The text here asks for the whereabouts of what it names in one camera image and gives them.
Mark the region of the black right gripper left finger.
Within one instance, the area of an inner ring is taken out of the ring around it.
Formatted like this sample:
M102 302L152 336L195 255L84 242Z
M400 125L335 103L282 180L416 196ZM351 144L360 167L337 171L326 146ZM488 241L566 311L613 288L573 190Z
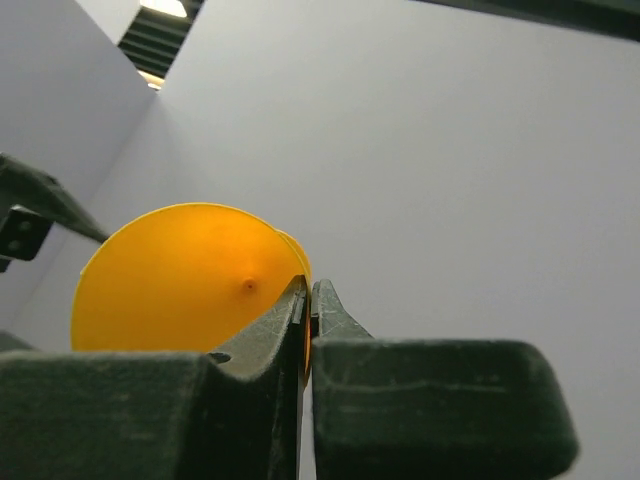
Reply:
M295 479L308 288L205 354L1 355L5 479Z

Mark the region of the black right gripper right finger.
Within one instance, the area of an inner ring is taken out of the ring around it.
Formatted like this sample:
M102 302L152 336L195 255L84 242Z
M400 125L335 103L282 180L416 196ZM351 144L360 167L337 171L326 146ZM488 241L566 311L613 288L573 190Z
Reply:
M555 372L516 340L372 336L332 283L312 290L320 479L553 479L580 443Z

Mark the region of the orange wine glass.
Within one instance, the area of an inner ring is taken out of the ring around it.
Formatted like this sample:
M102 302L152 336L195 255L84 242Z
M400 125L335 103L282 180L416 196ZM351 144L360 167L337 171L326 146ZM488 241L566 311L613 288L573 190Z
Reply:
M222 345L312 279L296 238L236 207L180 203L122 226L75 288L75 352L197 352Z

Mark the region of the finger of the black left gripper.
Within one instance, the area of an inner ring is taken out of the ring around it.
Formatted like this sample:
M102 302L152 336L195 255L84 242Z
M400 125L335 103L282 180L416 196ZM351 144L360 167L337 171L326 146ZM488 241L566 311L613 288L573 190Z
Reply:
M1 154L1 200L96 242L109 238L109 233L53 176L6 153Z

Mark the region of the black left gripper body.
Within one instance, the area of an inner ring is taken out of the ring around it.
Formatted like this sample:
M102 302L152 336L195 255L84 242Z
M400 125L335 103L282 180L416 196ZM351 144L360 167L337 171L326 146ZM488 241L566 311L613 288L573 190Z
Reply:
M38 255L50 231L50 221L19 205L1 218L1 272L13 261L29 262Z

